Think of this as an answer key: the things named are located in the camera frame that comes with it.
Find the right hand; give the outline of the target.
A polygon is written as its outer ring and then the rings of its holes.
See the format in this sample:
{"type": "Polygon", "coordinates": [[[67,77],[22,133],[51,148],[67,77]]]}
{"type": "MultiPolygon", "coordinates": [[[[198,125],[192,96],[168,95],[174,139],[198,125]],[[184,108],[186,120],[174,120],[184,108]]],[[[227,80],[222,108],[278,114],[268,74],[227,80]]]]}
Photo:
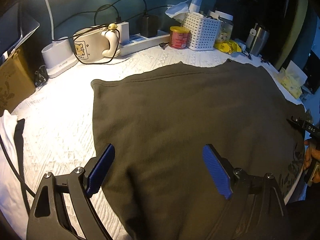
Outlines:
{"type": "Polygon", "coordinates": [[[304,156],[303,170],[309,168],[312,162],[312,158],[316,159],[317,161],[319,161],[320,159],[320,151],[317,150],[315,147],[311,147],[312,143],[313,141],[311,139],[307,139],[306,141],[304,141],[304,145],[307,146],[307,149],[304,156]]]}

